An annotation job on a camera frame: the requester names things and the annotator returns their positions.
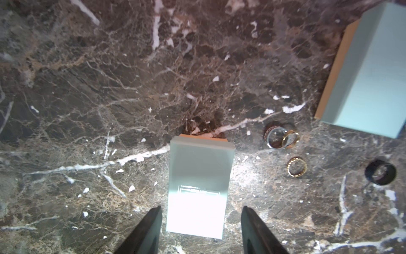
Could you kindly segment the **tan ring box base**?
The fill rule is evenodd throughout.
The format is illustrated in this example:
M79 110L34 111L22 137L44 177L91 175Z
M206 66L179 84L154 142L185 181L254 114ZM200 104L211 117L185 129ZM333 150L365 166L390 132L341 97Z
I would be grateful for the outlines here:
M344 31L342 41L338 47L337 55L332 64L332 68L331 68L329 77L327 79L325 89L322 93L320 102L318 104L318 108L317 108L315 116L314 116L315 119L321 119L322 116L324 115L326 106L328 104L328 100L330 99L330 96L332 94L335 83L337 82L340 70L344 64L346 54L350 48L351 42L353 40L353 37L355 35L355 32L358 28L360 21L361 20L359 19L359 20L349 24Z

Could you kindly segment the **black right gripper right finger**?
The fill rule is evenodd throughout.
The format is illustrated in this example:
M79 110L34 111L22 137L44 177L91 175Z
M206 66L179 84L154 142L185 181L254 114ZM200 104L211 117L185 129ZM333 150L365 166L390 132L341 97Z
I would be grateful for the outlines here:
M242 210L241 228L245 254L288 254L267 225L248 206Z

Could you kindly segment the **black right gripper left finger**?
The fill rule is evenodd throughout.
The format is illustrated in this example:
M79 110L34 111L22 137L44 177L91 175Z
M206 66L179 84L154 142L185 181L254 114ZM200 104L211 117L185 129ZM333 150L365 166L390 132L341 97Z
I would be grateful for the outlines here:
M152 208L114 254L157 254L162 226L162 208Z

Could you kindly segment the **mint green box lid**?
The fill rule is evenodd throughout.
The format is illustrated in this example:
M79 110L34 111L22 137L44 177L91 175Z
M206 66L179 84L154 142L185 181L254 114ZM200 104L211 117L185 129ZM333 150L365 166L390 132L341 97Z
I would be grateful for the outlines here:
M406 8L384 2L360 20L320 120L395 139L406 122Z

